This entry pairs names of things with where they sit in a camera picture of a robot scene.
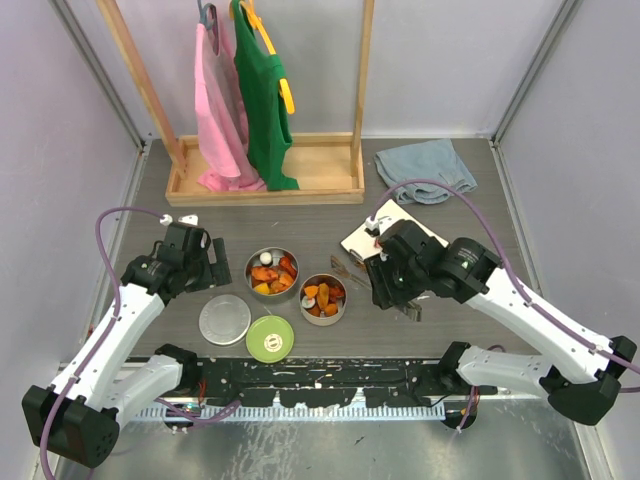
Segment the yellow food piece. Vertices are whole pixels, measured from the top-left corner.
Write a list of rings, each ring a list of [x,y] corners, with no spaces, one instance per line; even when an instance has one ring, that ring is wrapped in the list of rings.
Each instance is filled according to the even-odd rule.
[[[269,295],[271,293],[268,283],[261,283],[254,287],[254,291],[261,295]]]

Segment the round steel lid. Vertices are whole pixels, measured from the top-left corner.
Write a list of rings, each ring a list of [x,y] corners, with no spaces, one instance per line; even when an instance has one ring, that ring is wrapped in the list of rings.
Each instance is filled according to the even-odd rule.
[[[248,332],[252,315],[247,303],[231,294],[219,295],[202,308],[198,325],[205,340],[216,346],[229,346]]]

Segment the large round steel tin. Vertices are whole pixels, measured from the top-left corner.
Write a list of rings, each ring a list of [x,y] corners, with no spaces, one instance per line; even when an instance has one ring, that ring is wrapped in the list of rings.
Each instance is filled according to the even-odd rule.
[[[271,265],[262,265],[259,256],[262,252],[270,252],[272,255]],[[297,269],[297,277],[293,279],[286,272],[284,272],[278,265],[279,259],[287,256],[291,259],[292,264]],[[279,273],[279,279],[268,283],[271,293],[269,295],[261,295],[254,291],[254,287],[261,283],[256,283],[251,278],[251,268],[255,266],[266,266],[275,269]],[[258,298],[267,301],[282,301],[289,298],[295,293],[296,284],[300,278],[299,265],[296,257],[289,251],[280,247],[266,247],[255,252],[247,261],[245,266],[245,277],[251,292]]]

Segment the red food piece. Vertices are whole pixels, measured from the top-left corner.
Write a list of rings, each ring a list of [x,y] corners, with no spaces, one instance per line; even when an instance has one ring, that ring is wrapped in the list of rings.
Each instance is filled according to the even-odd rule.
[[[297,277],[297,269],[294,267],[289,257],[284,256],[280,258],[278,265],[284,272],[286,272],[293,279]]]

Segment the red bacon piece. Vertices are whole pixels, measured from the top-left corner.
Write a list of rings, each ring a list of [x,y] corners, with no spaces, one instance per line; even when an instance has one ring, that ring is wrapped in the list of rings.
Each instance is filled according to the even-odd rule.
[[[342,286],[331,286],[329,288],[329,300],[331,303],[337,304],[339,302],[343,302],[345,298],[346,291]]]

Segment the green round lid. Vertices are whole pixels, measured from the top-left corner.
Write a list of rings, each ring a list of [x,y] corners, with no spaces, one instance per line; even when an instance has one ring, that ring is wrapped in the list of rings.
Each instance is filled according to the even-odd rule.
[[[294,331],[280,316],[267,315],[249,327],[245,343],[249,354],[257,361],[273,364],[285,359],[294,345]]]

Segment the small sushi roll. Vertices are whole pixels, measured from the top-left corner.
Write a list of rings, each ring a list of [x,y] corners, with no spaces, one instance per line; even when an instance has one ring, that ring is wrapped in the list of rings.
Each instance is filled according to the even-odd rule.
[[[316,301],[315,301],[315,299],[314,299],[314,298],[304,297],[304,298],[301,300],[301,306],[302,306],[304,309],[311,309],[311,308],[313,308],[313,307],[315,306],[315,304],[316,304]]]

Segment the orange fried food piece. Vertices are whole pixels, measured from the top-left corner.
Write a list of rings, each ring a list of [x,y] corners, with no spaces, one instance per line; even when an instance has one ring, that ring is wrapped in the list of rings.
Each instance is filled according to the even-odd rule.
[[[319,292],[319,287],[317,285],[309,285],[303,288],[304,294],[307,298],[315,298]]]

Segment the small steel bowl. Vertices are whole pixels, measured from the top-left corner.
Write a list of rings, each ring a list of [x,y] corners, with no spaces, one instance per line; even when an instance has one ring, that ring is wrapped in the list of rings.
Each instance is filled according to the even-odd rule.
[[[304,309],[301,306],[301,300],[306,297],[303,288],[309,285],[317,285],[319,292],[314,298],[316,301],[315,306],[311,309]],[[347,306],[347,292],[343,302],[335,304],[329,300],[329,288],[338,285],[342,286],[346,291],[344,284],[330,274],[313,275],[303,282],[298,297],[301,313],[308,322],[316,326],[325,327],[337,323],[342,318]]]

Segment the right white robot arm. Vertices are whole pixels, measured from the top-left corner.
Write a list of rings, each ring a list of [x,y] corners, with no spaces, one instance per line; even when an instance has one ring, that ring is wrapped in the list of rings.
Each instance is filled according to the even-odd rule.
[[[386,310],[431,292],[493,318],[537,351],[509,354],[454,342],[437,365],[444,390],[459,394],[471,386],[495,386],[535,395],[587,426],[614,406],[620,378],[637,351],[633,341],[582,327],[475,240],[443,245],[418,223],[390,217],[367,219],[365,232],[380,249],[364,261],[374,305]]]

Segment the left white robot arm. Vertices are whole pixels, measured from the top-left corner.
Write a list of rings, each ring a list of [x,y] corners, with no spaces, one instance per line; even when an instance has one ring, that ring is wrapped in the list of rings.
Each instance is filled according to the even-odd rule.
[[[48,387],[33,385],[22,399],[47,478],[53,476],[48,454],[95,469],[140,410],[167,392],[188,396],[197,390],[201,369],[196,354],[171,344],[159,347],[129,379],[117,381],[116,376],[171,300],[231,281],[223,239],[182,222],[170,223],[151,253],[128,264],[89,340]]]

